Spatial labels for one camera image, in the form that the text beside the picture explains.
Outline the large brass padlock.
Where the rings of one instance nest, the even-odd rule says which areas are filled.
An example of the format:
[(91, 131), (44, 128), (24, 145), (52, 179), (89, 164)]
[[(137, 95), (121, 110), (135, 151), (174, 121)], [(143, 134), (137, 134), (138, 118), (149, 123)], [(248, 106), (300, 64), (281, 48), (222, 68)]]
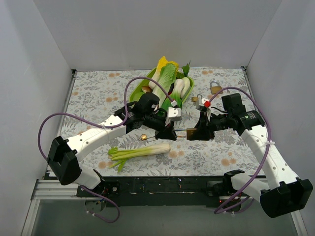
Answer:
[(190, 139), (195, 131), (196, 128), (179, 128), (174, 130), (177, 138), (186, 138), (187, 140)]
[(219, 82), (217, 82), (216, 80), (213, 80), (210, 82), (210, 91), (212, 95), (216, 93), (223, 94), (222, 87), (220, 86)]

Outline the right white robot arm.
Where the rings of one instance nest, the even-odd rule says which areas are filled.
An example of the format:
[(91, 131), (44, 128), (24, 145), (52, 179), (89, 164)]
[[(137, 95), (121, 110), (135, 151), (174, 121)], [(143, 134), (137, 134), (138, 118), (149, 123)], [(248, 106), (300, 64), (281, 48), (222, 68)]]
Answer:
[(267, 179), (266, 182), (257, 180), (259, 172), (249, 176), (242, 170), (230, 171), (223, 176), (223, 191), (234, 197), (244, 193), (247, 198), (258, 201), (271, 218), (303, 209), (313, 185), (288, 166), (270, 139), (271, 131), (266, 121), (257, 111), (246, 110), (239, 93), (221, 99), (224, 113), (213, 115), (210, 101), (197, 96), (194, 104), (200, 117), (196, 126), (187, 132), (187, 139), (208, 141), (215, 137), (216, 131), (233, 129), (260, 162), (258, 170), (263, 171)]

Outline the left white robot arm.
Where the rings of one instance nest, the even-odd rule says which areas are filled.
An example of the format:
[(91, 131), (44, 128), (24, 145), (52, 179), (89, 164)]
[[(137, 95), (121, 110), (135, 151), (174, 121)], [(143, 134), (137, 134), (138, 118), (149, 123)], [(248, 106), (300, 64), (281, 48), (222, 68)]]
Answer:
[(95, 197), (104, 193), (105, 185), (96, 172), (80, 165), (92, 151), (105, 143), (122, 137), (141, 126), (154, 129), (158, 139), (176, 140), (174, 120), (181, 117), (176, 101), (160, 116), (159, 98), (151, 93), (143, 94), (138, 101), (127, 103), (98, 127), (79, 135), (56, 137), (51, 144), (47, 163), (61, 185), (76, 183), (88, 189)]

